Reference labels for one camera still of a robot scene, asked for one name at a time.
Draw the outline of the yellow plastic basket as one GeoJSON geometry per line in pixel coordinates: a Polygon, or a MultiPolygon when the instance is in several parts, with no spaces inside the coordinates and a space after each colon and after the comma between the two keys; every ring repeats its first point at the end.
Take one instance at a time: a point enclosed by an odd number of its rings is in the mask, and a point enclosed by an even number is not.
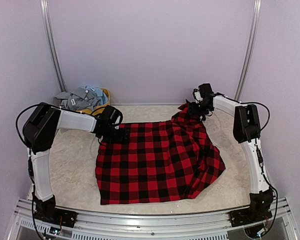
{"type": "Polygon", "coordinates": [[[106,106],[110,105],[111,103],[111,95],[108,89],[106,88],[93,88],[94,95],[97,99],[97,106],[94,107],[91,115],[96,116],[101,114],[106,106]]]}

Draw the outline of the red black plaid shirt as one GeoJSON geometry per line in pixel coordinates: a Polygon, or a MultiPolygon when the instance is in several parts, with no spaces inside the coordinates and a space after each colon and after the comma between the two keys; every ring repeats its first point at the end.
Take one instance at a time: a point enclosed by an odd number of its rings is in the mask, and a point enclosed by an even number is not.
{"type": "Polygon", "coordinates": [[[95,177],[101,205],[196,198],[226,166],[199,114],[185,103],[170,120],[123,123],[128,143],[102,142],[95,177]]]}

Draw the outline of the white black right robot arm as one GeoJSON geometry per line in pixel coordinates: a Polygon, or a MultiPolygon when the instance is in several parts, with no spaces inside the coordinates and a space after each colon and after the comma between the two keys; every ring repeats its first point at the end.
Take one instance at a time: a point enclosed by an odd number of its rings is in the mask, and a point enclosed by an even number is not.
{"type": "Polygon", "coordinates": [[[278,192],[270,184],[261,148],[261,132],[257,102],[241,102],[219,92],[213,92],[209,83],[203,83],[192,92],[191,114],[206,118],[215,109],[233,117],[233,137],[243,149],[250,174],[249,207],[229,213],[232,227],[269,220],[273,215],[271,204],[277,202],[278,192]]]}

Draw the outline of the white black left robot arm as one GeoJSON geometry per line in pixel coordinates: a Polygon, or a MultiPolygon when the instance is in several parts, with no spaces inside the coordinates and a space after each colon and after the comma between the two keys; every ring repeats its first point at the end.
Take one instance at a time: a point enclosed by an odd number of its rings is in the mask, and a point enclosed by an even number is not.
{"type": "Polygon", "coordinates": [[[126,144],[127,128],[120,128],[123,114],[107,105],[97,115],[77,112],[45,102],[34,105],[34,111],[22,128],[29,151],[28,173],[33,184],[36,212],[53,223],[60,218],[50,181],[49,156],[57,131],[77,130],[94,134],[105,143],[126,144]]]}

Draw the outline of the light blue shirt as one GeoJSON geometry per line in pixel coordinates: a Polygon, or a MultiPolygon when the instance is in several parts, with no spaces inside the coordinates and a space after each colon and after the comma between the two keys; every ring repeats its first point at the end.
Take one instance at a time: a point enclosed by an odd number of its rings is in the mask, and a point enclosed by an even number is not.
{"type": "Polygon", "coordinates": [[[94,106],[103,106],[109,103],[110,98],[106,92],[98,87],[86,85],[84,88],[84,100],[94,106]]]}

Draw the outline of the grey button shirt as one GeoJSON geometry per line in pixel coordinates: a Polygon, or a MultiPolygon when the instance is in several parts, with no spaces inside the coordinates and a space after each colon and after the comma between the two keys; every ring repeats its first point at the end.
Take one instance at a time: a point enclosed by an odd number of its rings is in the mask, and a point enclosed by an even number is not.
{"type": "Polygon", "coordinates": [[[94,110],[94,105],[91,105],[89,102],[85,101],[84,87],[78,87],[72,92],[63,91],[55,96],[57,100],[60,101],[60,105],[71,111],[82,111],[82,110],[94,110]]]}

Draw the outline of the aluminium front frame rail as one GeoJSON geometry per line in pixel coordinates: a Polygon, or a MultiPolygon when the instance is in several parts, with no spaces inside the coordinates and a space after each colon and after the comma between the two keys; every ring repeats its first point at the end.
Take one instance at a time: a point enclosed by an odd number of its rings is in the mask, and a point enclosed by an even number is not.
{"type": "Polygon", "coordinates": [[[37,240],[36,232],[52,240],[247,240],[255,222],[232,226],[230,209],[185,214],[124,214],[75,209],[73,227],[62,226],[51,234],[54,224],[33,222],[32,203],[19,199],[12,214],[6,240],[37,240]]]}

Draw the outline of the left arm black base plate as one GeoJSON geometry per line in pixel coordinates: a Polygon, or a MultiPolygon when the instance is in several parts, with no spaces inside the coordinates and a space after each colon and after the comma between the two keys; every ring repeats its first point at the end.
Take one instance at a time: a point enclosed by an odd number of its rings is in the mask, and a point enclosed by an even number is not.
{"type": "Polygon", "coordinates": [[[52,217],[44,216],[35,212],[34,218],[42,222],[58,225],[61,227],[74,228],[78,213],[71,210],[56,208],[52,217]]]}

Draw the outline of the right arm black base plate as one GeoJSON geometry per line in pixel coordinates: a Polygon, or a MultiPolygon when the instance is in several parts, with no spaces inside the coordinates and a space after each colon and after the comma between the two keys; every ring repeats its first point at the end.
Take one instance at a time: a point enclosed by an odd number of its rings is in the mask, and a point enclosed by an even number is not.
{"type": "Polygon", "coordinates": [[[254,211],[250,208],[242,208],[229,212],[230,223],[233,228],[264,221],[266,218],[270,219],[272,216],[270,210],[254,211]]]}

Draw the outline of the right aluminium corner post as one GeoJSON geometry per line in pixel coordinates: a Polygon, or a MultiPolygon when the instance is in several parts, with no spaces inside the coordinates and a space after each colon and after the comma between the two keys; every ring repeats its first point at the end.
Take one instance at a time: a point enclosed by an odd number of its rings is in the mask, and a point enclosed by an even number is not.
{"type": "Polygon", "coordinates": [[[246,83],[247,74],[249,71],[249,66],[251,63],[254,46],[255,46],[255,41],[256,41],[256,37],[257,37],[259,19],[260,19],[260,13],[261,13],[261,6],[262,6],[262,0],[254,1],[247,47],[246,47],[245,56],[243,59],[242,69],[240,72],[239,82],[238,82],[236,92],[235,92],[235,97],[234,97],[234,99],[236,101],[239,101],[241,99],[243,91],[244,91],[244,86],[246,83]]]}

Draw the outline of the aluminium corner post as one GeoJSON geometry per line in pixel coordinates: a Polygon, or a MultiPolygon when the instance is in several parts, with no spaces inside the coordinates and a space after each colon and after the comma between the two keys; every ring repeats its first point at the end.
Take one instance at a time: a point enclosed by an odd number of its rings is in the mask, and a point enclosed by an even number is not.
{"type": "Polygon", "coordinates": [[[260,13],[261,13],[261,6],[262,6],[262,0],[254,1],[247,47],[246,47],[245,56],[243,59],[242,69],[240,72],[239,82],[238,82],[236,92],[235,92],[235,97],[234,97],[234,99],[236,101],[239,101],[241,99],[243,91],[244,91],[244,86],[246,83],[247,74],[249,71],[249,66],[251,63],[254,46],[255,46],[255,41],[256,41],[256,37],[257,37],[259,19],[260,19],[260,13]]]}
{"type": "Polygon", "coordinates": [[[54,41],[54,34],[52,28],[52,21],[50,17],[50,9],[49,9],[49,1],[48,0],[40,0],[40,8],[43,19],[43,25],[45,29],[45,34],[47,38],[48,49],[50,52],[52,65],[55,71],[57,83],[61,92],[65,92],[67,90],[62,71],[61,65],[58,58],[57,48],[54,41]]]}

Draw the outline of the left aluminium corner post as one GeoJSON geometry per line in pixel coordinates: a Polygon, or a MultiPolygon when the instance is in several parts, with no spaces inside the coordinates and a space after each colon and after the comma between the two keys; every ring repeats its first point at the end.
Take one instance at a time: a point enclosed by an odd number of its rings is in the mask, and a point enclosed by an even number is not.
{"type": "Polygon", "coordinates": [[[52,65],[55,71],[57,83],[61,92],[65,92],[67,90],[62,71],[61,65],[58,58],[57,48],[54,41],[54,34],[52,28],[52,21],[50,17],[50,9],[49,9],[49,1],[48,0],[40,0],[40,8],[43,19],[43,25],[45,29],[45,34],[47,38],[48,49],[50,52],[52,65]]]}

